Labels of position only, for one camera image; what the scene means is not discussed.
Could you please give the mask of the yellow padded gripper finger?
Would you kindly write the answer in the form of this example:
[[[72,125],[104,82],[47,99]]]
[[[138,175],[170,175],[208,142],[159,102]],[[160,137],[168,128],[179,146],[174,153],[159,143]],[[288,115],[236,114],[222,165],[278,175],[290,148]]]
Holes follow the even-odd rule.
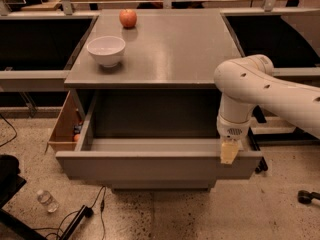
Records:
[[[239,144],[236,140],[222,140],[220,161],[222,164],[232,164],[239,151]]]

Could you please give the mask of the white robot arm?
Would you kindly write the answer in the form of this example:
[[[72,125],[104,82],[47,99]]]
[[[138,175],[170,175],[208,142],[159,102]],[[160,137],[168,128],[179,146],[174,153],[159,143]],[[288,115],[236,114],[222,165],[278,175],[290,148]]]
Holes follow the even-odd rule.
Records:
[[[320,88],[277,79],[273,69],[272,61],[258,54],[227,60],[214,70],[214,83],[221,92],[217,130],[223,164],[235,160],[255,107],[320,138]]]

